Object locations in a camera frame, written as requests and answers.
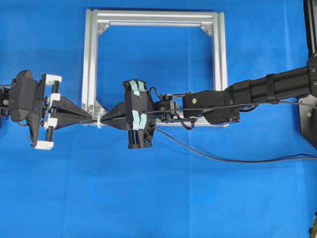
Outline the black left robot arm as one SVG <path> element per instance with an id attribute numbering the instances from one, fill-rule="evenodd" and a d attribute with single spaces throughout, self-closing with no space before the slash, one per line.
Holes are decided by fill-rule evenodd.
<path id="1" fill-rule="evenodd" d="M 40 81 L 24 70 L 0 87 L 0 116 L 30 130 L 31 147 L 51 150 L 55 130 L 93 123 L 93 117 L 59 92 L 62 77 L 43 74 Z"/>

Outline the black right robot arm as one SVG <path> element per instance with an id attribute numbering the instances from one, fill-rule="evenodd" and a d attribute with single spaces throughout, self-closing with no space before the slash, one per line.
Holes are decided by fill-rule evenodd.
<path id="1" fill-rule="evenodd" d="M 241 112 L 248 112 L 259 104 L 277 104 L 282 99 L 317 94 L 317 64 L 311 63 L 266 77 L 245 80 L 227 87 L 223 91 L 205 90 L 197 93 L 151 95 L 155 87 L 148 88 L 138 79 L 123 82 L 124 101 L 99 119 L 128 132 L 129 149 L 152 146 L 157 120 L 164 123 L 180 122 L 192 130 L 199 118 L 209 124 L 235 123 Z"/>

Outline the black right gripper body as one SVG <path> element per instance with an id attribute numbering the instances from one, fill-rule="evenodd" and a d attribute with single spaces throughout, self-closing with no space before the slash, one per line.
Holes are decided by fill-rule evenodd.
<path id="1" fill-rule="evenodd" d="M 127 80 L 123 82 L 123 87 L 128 148 L 150 148 L 156 120 L 151 114 L 154 103 L 147 89 L 147 83 L 138 79 Z"/>

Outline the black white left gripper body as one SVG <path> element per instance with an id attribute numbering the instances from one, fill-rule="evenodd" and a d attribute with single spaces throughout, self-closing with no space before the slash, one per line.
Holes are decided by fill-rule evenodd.
<path id="1" fill-rule="evenodd" d="M 62 77 L 59 75 L 43 74 L 40 81 L 33 78 L 32 71 L 23 70 L 12 80 L 9 91 L 8 112 L 11 120 L 16 123 L 26 121 L 30 129 L 31 147 L 34 149 L 50 150 L 54 143 L 51 138 L 39 141 L 41 119 L 46 115 L 45 87 L 52 87 L 51 103 L 60 99 L 59 84 Z"/>

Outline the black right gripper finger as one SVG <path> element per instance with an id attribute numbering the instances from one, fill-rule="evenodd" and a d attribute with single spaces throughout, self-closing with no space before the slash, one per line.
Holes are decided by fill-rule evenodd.
<path id="1" fill-rule="evenodd" d="M 102 116 L 102 120 L 124 119 L 126 112 L 125 102 L 118 103 L 113 109 Z"/>
<path id="2" fill-rule="evenodd" d="M 103 125 L 108 125 L 114 128 L 117 128 L 119 130 L 130 130 L 130 126 L 126 122 L 126 119 L 105 119 L 101 120 L 101 123 Z"/>

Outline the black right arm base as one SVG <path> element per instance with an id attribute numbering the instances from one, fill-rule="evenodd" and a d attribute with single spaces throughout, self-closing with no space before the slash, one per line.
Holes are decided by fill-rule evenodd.
<path id="1" fill-rule="evenodd" d="M 305 0 L 304 17 L 309 58 L 307 62 L 311 92 L 300 98 L 300 133 L 314 147 L 317 147 L 317 2 Z"/>

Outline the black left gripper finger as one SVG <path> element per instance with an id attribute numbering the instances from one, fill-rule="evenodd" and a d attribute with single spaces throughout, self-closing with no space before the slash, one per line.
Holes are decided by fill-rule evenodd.
<path id="1" fill-rule="evenodd" d="M 75 124 L 85 124 L 92 121 L 92 118 L 78 117 L 78 116 L 53 116 L 51 126 L 54 129 L 61 129 Z"/>
<path id="2" fill-rule="evenodd" d="M 80 116 L 84 119 L 91 118 L 91 115 L 88 112 L 74 104 L 65 96 L 51 96 L 51 107 L 55 108 L 56 113 Z"/>

